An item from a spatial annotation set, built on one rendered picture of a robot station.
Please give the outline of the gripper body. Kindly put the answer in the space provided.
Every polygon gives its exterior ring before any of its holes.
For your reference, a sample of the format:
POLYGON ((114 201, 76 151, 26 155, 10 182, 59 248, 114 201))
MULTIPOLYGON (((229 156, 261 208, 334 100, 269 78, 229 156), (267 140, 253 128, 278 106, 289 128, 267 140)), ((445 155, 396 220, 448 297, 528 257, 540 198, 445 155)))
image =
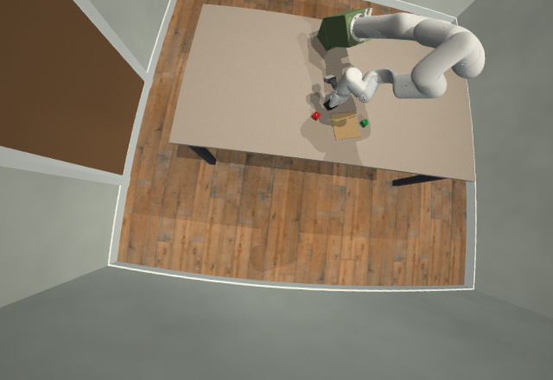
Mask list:
POLYGON ((335 107, 336 105, 339 105, 339 104, 342 104, 344 102, 347 101, 347 99, 349 97, 346 97, 346 98, 343 98, 343 97, 340 97, 339 95, 337 94, 334 94, 334 91, 335 91, 335 88, 334 90, 329 94, 329 96, 327 97, 327 100, 330 99, 330 103, 329 103, 329 107, 335 107), (340 103, 339 103, 340 102, 340 103))

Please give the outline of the tan flat mat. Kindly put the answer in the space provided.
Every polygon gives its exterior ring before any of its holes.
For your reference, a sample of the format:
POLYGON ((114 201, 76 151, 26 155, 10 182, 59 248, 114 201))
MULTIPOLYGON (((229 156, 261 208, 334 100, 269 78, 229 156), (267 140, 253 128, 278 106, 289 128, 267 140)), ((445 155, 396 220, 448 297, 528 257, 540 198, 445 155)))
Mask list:
POLYGON ((360 137, 355 112, 330 114, 335 140, 360 137))

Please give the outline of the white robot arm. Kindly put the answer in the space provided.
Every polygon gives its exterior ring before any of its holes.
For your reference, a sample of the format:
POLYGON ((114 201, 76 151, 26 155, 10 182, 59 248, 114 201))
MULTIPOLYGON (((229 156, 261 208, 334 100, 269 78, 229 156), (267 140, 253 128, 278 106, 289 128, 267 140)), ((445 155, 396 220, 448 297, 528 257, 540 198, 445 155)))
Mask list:
POLYGON ((364 14, 357 14, 351 20, 349 32, 355 41, 365 38, 417 41, 435 49, 415 65, 411 75, 381 68, 369 71, 362 79, 361 71, 350 67, 338 84, 336 76, 324 77, 324 82, 331 84, 334 94, 340 97, 346 98, 352 93, 360 102, 368 103, 380 84, 392 84, 396 98, 439 98, 447 89, 443 73, 450 67, 464 79, 478 76, 484 67, 484 49, 466 28, 410 13, 371 14, 372 8, 365 9, 364 14))

